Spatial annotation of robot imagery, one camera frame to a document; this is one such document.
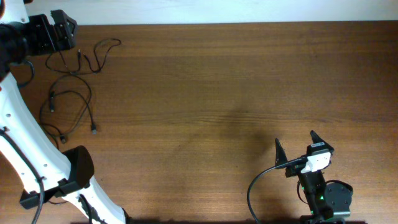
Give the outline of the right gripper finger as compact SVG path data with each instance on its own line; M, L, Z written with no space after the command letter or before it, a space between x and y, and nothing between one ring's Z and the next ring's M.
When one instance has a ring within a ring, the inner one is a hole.
M276 168L284 168L288 163L285 151L278 138L275 138L275 166Z
M326 141L324 141L314 130L310 131L310 135L313 143L309 145L309 153L315 153L324 150L334 153L335 149Z

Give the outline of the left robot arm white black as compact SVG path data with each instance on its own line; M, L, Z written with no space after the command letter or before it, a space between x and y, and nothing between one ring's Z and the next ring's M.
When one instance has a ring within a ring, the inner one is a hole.
M69 50L76 45L77 23L62 10L30 16L27 1L1 1L1 152L20 177L20 204L35 208L37 222L43 204L61 197L86 215L90 223L132 223L94 177L94 165L84 146L60 152L45 135L22 99L10 66L28 56Z

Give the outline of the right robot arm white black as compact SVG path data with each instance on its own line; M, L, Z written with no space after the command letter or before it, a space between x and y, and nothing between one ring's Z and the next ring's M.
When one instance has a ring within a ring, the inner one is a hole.
M298 186L304 192L310 215L300 217L300 223L344 223L351 215L353 188L339 180L326 181L323 169L331 165L334 148L315 131L310 131L312 144L306 153L288 160L279 140L275 140L275 165L285 169L285 176L298 177Z

